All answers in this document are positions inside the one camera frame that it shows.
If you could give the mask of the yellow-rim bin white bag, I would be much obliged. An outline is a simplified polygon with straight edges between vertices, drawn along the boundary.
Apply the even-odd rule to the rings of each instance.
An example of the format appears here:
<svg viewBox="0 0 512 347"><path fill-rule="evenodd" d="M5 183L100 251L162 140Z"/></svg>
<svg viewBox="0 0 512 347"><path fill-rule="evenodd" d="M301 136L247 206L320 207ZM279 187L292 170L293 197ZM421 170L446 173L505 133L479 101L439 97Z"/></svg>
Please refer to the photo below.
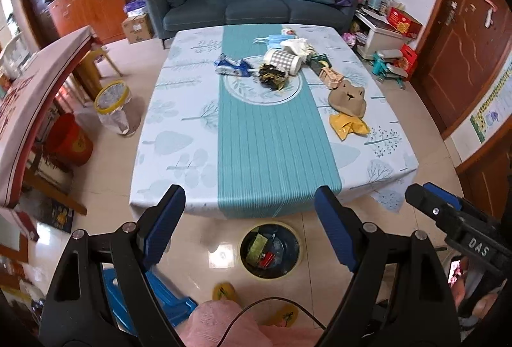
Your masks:
<svg viewBox="0 0 512 347"><path fill-rule="evenodd" d="M116 80L100 90L94 107L101 124L119 136L133 135L140 125L140 110L123 80Z"/></svg>

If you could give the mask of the dark crumpled wrapper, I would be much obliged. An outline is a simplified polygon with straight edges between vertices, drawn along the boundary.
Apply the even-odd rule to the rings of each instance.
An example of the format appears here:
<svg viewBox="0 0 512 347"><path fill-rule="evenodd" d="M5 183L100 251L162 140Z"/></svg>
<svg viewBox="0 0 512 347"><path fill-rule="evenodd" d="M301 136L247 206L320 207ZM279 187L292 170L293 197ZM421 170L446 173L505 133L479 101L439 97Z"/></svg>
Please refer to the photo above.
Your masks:
<svg viewBox="0 0 512 347"><path fill-rule="evenodd" d="M263 64L258 71L258 79L263 86L279 91L285 87L288 75L274 65Z"/></svg>

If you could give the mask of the blue face mask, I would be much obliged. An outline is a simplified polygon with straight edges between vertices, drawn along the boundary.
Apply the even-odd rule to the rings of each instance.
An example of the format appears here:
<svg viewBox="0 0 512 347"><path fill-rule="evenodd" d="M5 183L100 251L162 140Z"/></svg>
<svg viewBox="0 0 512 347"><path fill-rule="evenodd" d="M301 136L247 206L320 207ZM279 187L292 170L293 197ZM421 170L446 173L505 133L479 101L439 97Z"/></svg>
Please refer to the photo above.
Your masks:
<svg viewBox="0 0 512 347"><path fill-rule="evenodd" d="M294 34L269 34L266 37L255 38L253 43L266 45L267 49L280 49L283 41L295 40L296 37Z"/></svg>

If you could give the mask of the brown bear hat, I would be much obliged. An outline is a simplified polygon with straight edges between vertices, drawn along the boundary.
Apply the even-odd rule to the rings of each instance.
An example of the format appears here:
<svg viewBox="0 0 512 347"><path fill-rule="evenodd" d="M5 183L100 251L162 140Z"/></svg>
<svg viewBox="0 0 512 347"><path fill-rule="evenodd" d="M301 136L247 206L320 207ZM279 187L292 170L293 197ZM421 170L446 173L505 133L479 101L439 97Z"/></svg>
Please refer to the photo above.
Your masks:
<svg viewBox="0 0 512 347"><path fill-rule="evenodd" d="M336 89L331 90L328 103L335 111L362 118L366 111L364 94L364 87L354 86L344 78Z"/></svg>

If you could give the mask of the yellow plastic wrapper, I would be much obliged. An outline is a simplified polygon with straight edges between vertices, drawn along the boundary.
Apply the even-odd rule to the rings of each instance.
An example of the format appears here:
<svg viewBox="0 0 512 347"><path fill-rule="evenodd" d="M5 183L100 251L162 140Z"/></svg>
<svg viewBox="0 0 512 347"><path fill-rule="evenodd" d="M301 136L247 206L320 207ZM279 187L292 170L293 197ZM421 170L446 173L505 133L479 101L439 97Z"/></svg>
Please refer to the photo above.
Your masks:
<svg viewBox="0 0 512 347"><path fill-rule="evenodd" d="M366 136L371 131L370 127L361 118L349 116L345 113L330 115L329 123L341 141L344 141L350 134Z"/></svg>

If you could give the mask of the pink cloth table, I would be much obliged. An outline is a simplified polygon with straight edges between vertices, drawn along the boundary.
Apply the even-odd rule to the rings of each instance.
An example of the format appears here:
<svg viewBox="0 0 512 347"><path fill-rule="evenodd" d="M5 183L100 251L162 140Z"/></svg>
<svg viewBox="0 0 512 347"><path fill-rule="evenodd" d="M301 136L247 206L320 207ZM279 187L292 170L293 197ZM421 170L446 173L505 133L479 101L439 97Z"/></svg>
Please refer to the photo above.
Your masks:
<svg viewBox="0 0 512 347"><path fill-rule="evenodd" d="M1 206L12 209L21 195L28 154L43 116L63 82L97 41L85 26L40 50L1 102Z"/></svg>

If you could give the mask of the giraffe height chart poster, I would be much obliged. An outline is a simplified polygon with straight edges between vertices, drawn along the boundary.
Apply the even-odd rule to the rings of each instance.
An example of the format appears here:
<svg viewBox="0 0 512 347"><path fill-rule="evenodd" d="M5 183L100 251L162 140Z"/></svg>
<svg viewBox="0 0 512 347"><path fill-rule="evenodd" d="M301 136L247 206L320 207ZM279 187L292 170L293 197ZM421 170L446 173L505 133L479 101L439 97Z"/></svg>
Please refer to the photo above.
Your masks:
<svg viewBox="0 0 512 347"><path fill-rule="evenodd" d="M495 134L511 116L511 55L487 95L470 115L470 123L481 144Z"/></svg>

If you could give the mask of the blue white snack wrapper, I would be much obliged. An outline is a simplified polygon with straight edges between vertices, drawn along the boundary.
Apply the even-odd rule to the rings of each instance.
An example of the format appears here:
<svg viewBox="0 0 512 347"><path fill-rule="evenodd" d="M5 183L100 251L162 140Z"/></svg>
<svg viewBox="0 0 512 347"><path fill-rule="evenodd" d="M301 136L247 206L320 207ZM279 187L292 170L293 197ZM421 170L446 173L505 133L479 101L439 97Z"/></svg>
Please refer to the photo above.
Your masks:
<svg viewBox="0 0 512 347"><path fill-rule="evenodd" d="M255 72L252 65L245 59L232 59L224 53L214 61L214 66L219 75L248 78Z"/></svg>

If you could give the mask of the red gift box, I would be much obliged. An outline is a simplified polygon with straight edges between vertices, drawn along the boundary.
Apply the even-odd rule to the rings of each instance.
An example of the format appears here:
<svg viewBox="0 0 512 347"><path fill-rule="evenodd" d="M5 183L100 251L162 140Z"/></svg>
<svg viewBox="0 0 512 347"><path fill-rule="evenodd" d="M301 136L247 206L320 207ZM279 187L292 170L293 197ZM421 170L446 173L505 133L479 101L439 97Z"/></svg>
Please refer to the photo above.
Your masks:
<svg viewBox="0 0 512 347"><path fill-rule="evenodd" d="M396 7L390 8L387 20L402 36L411 40L415 40L418 37L423 27L421 22Z"/></svg>

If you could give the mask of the white paper tissue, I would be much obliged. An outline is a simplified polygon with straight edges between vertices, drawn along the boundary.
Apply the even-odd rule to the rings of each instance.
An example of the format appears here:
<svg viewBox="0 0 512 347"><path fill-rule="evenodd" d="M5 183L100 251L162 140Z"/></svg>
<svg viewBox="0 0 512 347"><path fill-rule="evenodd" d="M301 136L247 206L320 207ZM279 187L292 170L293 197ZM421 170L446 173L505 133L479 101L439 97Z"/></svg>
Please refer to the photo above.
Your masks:
<svg viewBox="0 0 512 347"><path fill-rule="evenodd" d="M280 46L283 50L300 57L303 62L317 54L315 48L305 38L283 40L280 42Z"/></svg>

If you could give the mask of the cardboard box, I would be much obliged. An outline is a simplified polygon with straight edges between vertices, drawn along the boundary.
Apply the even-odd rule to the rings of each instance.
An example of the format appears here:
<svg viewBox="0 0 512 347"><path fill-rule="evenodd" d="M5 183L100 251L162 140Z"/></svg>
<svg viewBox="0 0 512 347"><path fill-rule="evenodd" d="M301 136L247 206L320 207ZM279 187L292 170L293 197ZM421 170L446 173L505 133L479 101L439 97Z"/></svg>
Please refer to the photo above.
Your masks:
<svg viewBox="0 0 512 347"><path fill-rule="evenodd" d="M122 29L129 44L152 40L155 36L151 20L147 13L137 16L128 16L124 22L122 22Z"/></svg>

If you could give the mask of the green black snack wrapper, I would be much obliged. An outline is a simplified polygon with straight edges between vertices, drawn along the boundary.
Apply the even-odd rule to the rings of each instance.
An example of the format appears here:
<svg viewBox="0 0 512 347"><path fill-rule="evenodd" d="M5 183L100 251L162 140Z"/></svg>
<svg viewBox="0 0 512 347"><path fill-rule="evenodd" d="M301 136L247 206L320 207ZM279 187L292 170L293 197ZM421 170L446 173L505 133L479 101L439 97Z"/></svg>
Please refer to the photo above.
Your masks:
<svg viewBox="0 0 512 347"><path fill-rule="evenodd" d="M313 72L317 76L320 76L320 73L325 68L327 68L327 69L331 69L332 68L332 64L331 64L331 62L328 59L326 54L313 54L313 55L310 55L307 58L306 63L308 64L308 66L313 70Z"/></svg>

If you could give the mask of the black trash bin yellow rim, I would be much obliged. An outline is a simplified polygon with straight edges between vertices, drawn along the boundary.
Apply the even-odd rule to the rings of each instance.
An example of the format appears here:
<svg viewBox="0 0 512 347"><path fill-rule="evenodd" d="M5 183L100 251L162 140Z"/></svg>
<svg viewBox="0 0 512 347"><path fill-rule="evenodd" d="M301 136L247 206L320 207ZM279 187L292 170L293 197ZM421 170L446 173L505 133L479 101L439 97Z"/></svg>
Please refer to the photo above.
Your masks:
<svg viewBox="0 0 512 347"><path fill-rule="evenodd" d="M239 261L259 280L280 280L294 271L303 257L303 242L283 222L263 222L250 229L239 242Z"/></svg>

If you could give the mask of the red bucket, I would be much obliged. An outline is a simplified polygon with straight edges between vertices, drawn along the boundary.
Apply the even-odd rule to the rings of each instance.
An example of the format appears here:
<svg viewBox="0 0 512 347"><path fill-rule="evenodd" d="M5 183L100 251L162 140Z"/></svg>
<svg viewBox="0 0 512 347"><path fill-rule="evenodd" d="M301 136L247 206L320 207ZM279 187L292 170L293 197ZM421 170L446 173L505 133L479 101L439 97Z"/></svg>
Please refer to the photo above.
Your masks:
<svg viewBox="0 0 512 347"><path fill-rule="evenodd" d="M44 140L44 155L71 166L87 163L93 149L94 144L73 113L58 117Z"/></svg>

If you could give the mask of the teal patterned tablecloth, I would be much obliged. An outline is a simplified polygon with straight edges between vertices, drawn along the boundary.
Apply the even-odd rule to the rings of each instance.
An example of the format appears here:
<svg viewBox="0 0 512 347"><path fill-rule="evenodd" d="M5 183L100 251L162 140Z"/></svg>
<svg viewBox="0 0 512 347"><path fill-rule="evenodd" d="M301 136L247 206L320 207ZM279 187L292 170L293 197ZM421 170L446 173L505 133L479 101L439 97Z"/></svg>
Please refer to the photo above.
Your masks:
<svg viewBox="0 0 512 347"><path fill-rule="evenodd" d="M368 134L339 138L329 90L309 67L278 91L220 75L220 55L259 66L280 24L184 30L175 35L141 129L129 204L135 215L178 184L191 215L264 218L310 210L326 185L349 202L369 195L396 212L418 162L398 118L363 64L331 28L295 32L364 89Z"/></svg>

